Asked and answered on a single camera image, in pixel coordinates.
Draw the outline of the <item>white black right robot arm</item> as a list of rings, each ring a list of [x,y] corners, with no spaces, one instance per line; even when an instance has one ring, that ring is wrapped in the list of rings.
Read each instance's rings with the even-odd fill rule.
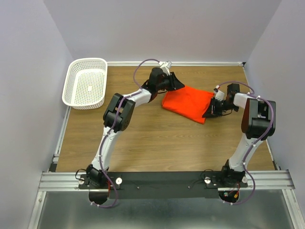
[[[275,132],[276,102],[263,99],[254,94],[254,89],[249,92],[240,92],[242,82],[226,82],[227,93],[220,90],[222,83],[217,85],[214,96],[203,118],[225,116],[227,111],[238,112],[243,109],[241,122],[242,137],[233,153],[226,161],[218,175],[217,181],[224,187],[230,187],[242,182],[248,163],[259,145]]]

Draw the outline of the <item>orange t shirt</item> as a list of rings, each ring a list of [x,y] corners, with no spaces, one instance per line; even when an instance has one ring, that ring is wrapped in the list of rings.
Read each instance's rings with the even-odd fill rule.
[[[162,108],[200,124],[205,123],[203,114],[207,111],[213,93],[185,86],[169,91],[162,100]]]

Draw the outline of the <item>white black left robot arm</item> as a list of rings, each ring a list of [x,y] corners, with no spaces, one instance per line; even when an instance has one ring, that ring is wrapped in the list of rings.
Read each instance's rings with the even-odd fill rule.
[[[173,72],[154,67],[148,80],[130,94],[115,93],[103,115],[103,135],[97,153],[86,168],[86,177],[94,188],[102,188],[110,178],[107,175],[111,154],[121,133],[130,124],[136,107],[151,102],[160,91],[177,91],[185,85]]]

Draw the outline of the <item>white perforated plastic basket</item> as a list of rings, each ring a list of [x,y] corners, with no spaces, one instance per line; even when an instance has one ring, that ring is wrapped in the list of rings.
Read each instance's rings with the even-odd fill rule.
[[[81,58],[70,63],[64,82],[62,101],[78,110],[103,105],[108,63],[102,58]]]

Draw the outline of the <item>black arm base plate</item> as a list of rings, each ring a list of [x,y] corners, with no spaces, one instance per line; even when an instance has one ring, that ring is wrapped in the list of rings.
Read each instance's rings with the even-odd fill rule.
[[[162,198],[219,198],[233,196],[247,187],[245,178],[225,178],[221,171],[191,172],[109,172],[108,177],[91,180],[78,174],[79,189],[88,190],[90,198],[162,199]]]

